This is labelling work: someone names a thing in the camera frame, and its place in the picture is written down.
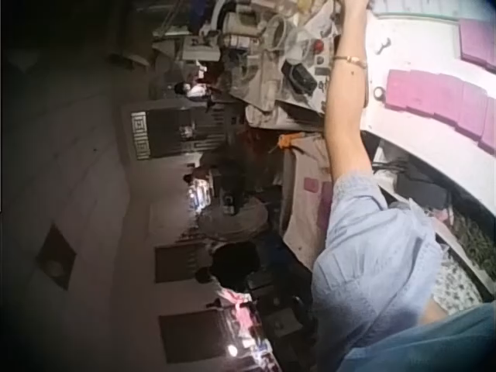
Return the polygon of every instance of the shirt sleeve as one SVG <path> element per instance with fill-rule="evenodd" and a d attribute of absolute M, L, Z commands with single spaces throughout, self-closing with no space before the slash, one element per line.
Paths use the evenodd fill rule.
<path fill-rule="evenodd" d="M 422 210 L 388 208 L 372 175 L 344 175 L 333 191 L 312 294 L 319 366 L 334 368 L 351 346 L 416 324 L 441 255 Z"/>
<path fill-rule="evenodd" d="M 334 185 L 326 245 L 341 236 L 349 224 L 384 211 L 388 209 L 387 206 L 386 199 L 371 175 L 343 175 Z"/>

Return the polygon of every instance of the red item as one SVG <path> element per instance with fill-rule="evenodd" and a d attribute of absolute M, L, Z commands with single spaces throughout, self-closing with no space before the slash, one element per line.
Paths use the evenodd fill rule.
<path fill-rule="evenodd" d="M 310 177 L 305 177 L 303 179 L 303 189 L 306 191 L 317 193 L 319 192 L 319 186 L 319 180 Z"/>
<path fill-rule="evenodd" d="M 324 51 L 324 42 L 322 40 L 316 40 L 313 43 L 313 53 L 320 54 Z"/>

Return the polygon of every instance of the wall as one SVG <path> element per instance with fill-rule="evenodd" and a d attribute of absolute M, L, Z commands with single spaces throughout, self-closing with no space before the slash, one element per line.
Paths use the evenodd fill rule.
<path fill-rule="evenodd" d="M 2 66 L 2 318 L 12 345 L 38 367 L 108 370 L 112 275 L 129 203 L 111 75 L 99 57 L 37 56 L 26 73 Z M 52 223 L 77 254 L 67 291 L 35 261 Z"/>
<path fill-rule="evenodd" d="M 115 370 L 219 371 L 224 358 L 167 364 L 158 317 L 205 310 L 214 288 L 194 280 L 154 283 L 154 248 L 172 244 L 188 228 L 186 164 L 198 156 L 135 164 L 134 185 L 115 262 L 112 314 Z"/>

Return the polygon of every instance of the black object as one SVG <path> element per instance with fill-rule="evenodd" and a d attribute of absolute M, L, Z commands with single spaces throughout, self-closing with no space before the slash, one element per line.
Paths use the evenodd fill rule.
<path fill-rule="evenodd" d="M 289 80 L 294 92 L 312 95 L 317 88 L 317 80 L 303 66 L 303 64 L 289 64 L 286 60 L 281 67 L 281 72 Z"/>
<path fill-rule="evenodd" d="M 260 258 L 255 244 L 230 243 L 213 253 L 210 274 L 216 277 L 224 288 L 245 292 L 246 277 L 259 269 Z"/>
<path fill-rule="evenodd" d="M 405 198 L 412 198 L 422 207 L 444 209 L 449 202 L 449 193 L 420 171 L 411 161 L 404 173 L 398 174 L 396 192 Z"/>
<path fill-rule="evenodd" d="M 331 70 L 328 67 L 316 67 L 315 75 L 316 76 L 329 76 Z"/>

